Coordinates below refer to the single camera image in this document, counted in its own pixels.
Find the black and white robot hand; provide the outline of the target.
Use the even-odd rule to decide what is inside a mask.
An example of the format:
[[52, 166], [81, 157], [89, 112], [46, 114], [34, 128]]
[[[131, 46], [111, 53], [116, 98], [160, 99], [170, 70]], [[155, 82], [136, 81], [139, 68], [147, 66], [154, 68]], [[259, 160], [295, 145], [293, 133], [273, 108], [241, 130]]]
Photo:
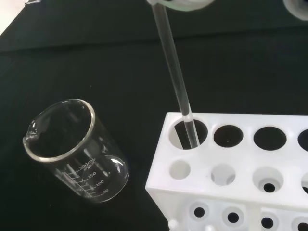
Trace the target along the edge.
[[[150, 5], [161, 4], [173, 10], [189, 12], [207, 7], [214, 0], [148, 0]], [[295, 18], [308, 21], [307, 0], [283, 0], [286, 10]]]

